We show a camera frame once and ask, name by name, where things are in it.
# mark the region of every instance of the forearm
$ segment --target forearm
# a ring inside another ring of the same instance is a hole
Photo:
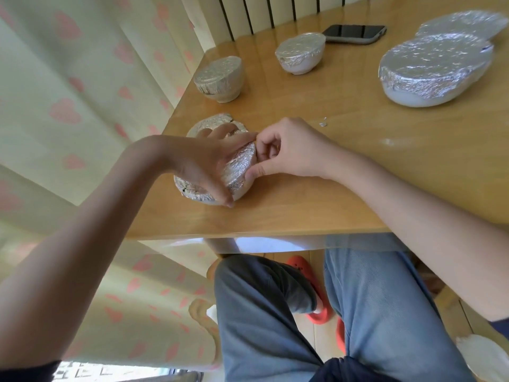
[[[509,235],[394,176],[358,154],[335,149],[330,178],[377,213],[426,265],[488,320],[509,316]]]
[[[0,369],[60,359],[159,175],[156,154],[129,147],[75,216],[0,285]]]

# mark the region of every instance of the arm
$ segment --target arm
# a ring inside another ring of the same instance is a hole
[[[255,137],[242,133],[223,139],[232,126],[200,138],[151,136],[126,148],[75,216],[0,284],[0,370],[62,358],[160,174],[173,172],[231,205],[219,173],[228,156]]]
[[[257,151],[262,162],[248,175],[292,173],[345,185],[479,314],[490,321],[509,316],[506,232],[341,148],[302,119],[266,128]]]

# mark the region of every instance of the smartphone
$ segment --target smartphone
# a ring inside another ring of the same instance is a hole
[[[385,25],[331,25],[323,34],[328,42],[371,44],[386,31]]]

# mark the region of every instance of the tabletop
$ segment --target tabletop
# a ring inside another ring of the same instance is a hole
[[[470,9],[509,15],[509,0],[362,0],[221,44],[206,53],[200,68],[220,57],[241,57],[246,72],[241,95],[219,104],[191,82],[163,133],[183,136],[197,121],[220,112],[251,131],[284,116],[301,116],[412,184],[489,221],[509,224],[509,28],[494,38],[495,55],[486,74],[449,103],[397,105],[385,96],[377,77],[385,52],[411,39],[423,22]],[[305,75],[281,68],[274,51],[282,41],[342,23],[386,25],[387,33],[365,46],[327,44],[321,63]],[[326,127],[319,126],[323,121]],[[166,174],[150,190],[128,237],[385,231],[361,199],[332,181],[262,177],[229,209],[182,197],[173,176]]]

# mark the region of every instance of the foil lid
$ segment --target foil lid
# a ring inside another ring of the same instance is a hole
[[[316,32],[303,33],[279,44],[276,50],[276,57],[281,64],[289,67],[296,66],[307,57],[313,57],[322,53],[324,47],[325,35]]]
[[[238,121],[234,121],[230,114],[218,114],[196,123],[189,130],[187,136],[196,137],[196,135],[202,129],[206,128],[215,129],[216,127],[219,127],[223,123],[229,122],[234,123],[237,126],[238,130],[234,131],[232,134],[229,134],[227,136],[236,134],[238,132],[247,131],[245,126]],[[246,146],[242,147],[241,149],[239,149],[237,153],[235,153],[230,159],[230,161],[228,161],[228,163],[226,164],[221,174],[221,179],[233,195],[235,195],[235,192],[242,189],[245,183],[244,175],[247,169],[249,169],[253,164],[255,157],[256,157],[256,146],[254,142],[251,142]],[[194,185],[177,176],[174,177],[174,180],[176,187],[183,196],[200,202],[210,202],[210,203],[215,202],[213,196],[209,192],[204,190],[202,187]]]
[[[215,60],[194,76],[194,84],[205,95],[224,94],[242,86],[242,59],[228,56]]]
[[[415,35],[465,33],[489,40],[502,31],[508,23],[509,19],[501,13],[463,11],[430,20],[421,25]]]
[[[425,99],[446,95],[490,65],[493,44],[476,36],[445,33],[414,38],[390,49],[378,76],[386,87]]]

